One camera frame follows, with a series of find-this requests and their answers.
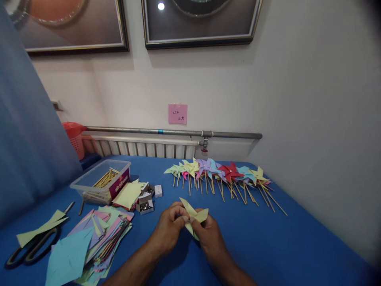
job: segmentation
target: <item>picture frame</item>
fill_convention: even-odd
[[[122,0],[5,0],[5,5],[30,56],[129,51]]]
[[[250,44],[263,0],[141,0],[147,50]]]

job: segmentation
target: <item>hand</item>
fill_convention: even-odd
[[[181,229],[189,221],[189,214],[183,203],[174,202],[162,212],[159,222],[147,243],[154,248],[155,253],[164,256],[172,251],[177,243]]]
[[[203,209],[195,209],[198,213],[202,210]],[[206,220],[201,224],[194,218],[190,218],[190,223],[211,265],[217,266],[221,261],[230,259],[218,223],[211,215],[208,214]]]

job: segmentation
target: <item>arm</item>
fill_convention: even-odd
[[[231,258],[223,241],[218,224],[208,214],[206,221],[200,224],[194,218],[190,218],[192,228],[200,239],[201,248],[216,275],[226,286],[251,285],[258,286]]]
[[[163,211],[159,222],[145,244],[142,245],[104,286],[145,285],[160,259],[171,252],[180,230],[189,220],[189,214],[180,202]]]

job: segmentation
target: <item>blue curtain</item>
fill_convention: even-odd
[[[0,1],[0,224],[81,170]]]

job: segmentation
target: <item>scissors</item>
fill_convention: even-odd
[[[67,212],[71,209],[73,205],[74,205],[74,202],[72,202],[63,213],[67,214]],[[52,242],[50,242],[49,245],[40,254],[34,257],[37,251],[41,249],[41,247],[45,244],[45,242],[49,239],[49,237],[54,233],[55,233],[55,236]],[[51,230],[38,234],[32,239],[31,246],[23,254],[23,256],[20,259],[15,260],[17,255],[23,249],[22,247],[17,248],[17,250],[11,255],[11,257],[5,263],[4,265],[5,269],[16,268],[17,266],[21,265],[23,262],[25,265],[32,265],[40,261],[50,251],[51,246],[57,243],[58,239],[60,238],[60,234],[61,234],[60,226],[56,226],[55,228]]]

